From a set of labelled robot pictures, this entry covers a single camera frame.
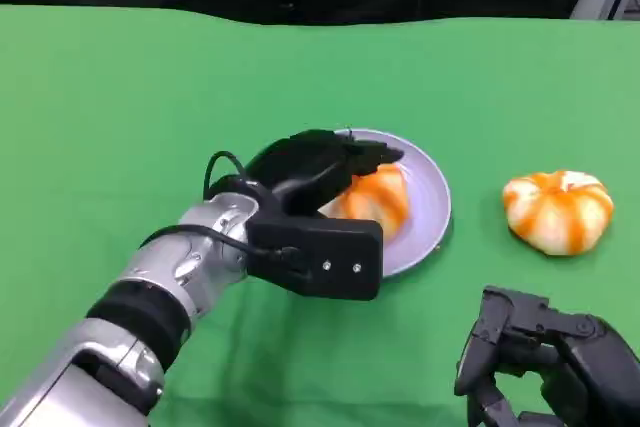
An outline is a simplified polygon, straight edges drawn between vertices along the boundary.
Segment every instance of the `screw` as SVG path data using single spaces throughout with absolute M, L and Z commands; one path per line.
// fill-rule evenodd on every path
M 587 324 L 586 322 L 580 322 L 578 324 L 578 332 L 580 332 L 581 334 L 590 333 L 591 329 L 589 328 L 589 324 Z

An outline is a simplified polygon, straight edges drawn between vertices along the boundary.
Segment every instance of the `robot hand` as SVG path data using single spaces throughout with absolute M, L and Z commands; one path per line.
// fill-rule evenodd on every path
M 516 417 L 495 373 L 540 374 L 554 415 Z M 454 392 L 467 396 L 469 426 L 631 427 L 640 425 L 640 363 L 604 320 L 549 308 L 549 299 L 485 288 Z
M 238 175 L 210 185 L 220 157 Z M 302 295 L 369 300 L 382 230 L 317 209 L 402 152 L 313 130 L 281 139 L 245 169 L 207 166 L 204 201 L 147 238 L 125 272 L 0 412 L 0 426 L 146 427 L 164 373 L 222 291 L 254 275 Z

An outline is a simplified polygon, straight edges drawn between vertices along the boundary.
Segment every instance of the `black band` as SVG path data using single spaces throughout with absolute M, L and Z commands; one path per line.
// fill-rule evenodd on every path
M 187 312 L 171 294 L 138 281 L 113 285 L 87 318 L 103 319 L 131 332 L 153 351 L 165 372 L 190 329 Z

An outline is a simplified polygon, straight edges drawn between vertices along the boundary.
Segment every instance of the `green tablecloth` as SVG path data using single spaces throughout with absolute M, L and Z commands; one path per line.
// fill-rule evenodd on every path
M 154 426 L 463 426 L 455 362 L 491 283 L 597 313 L 640 346 L 640 25 L 294 28 L 4 7 L 0 32 L 0 399 L 197 200 L 213 151 L 247 161 L 309 127 L 426 150 L 452 190 L 451 242 L 372 303 L 229 289 L 169 372 Z M 599 176 L 617 206 L 597 250 L 572 260 L 515 241 L 500 201 L 510 177 L 558 168 Z M 520 409 L 542 407 L 538 384 L 503 381 Z

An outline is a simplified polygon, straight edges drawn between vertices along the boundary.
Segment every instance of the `purple plate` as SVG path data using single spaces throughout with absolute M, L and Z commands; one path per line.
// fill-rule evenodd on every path
M 438 248 L 451 218 L 451 193 L 436 163 L 411 142 L 376 130 L 351 132 L 357 139 L 386 142 L 404 152 L 398 165 L 407 181 L 410 216 L 384 247 L 383 273 L 384 277 L 391 277 L 415 266 Z

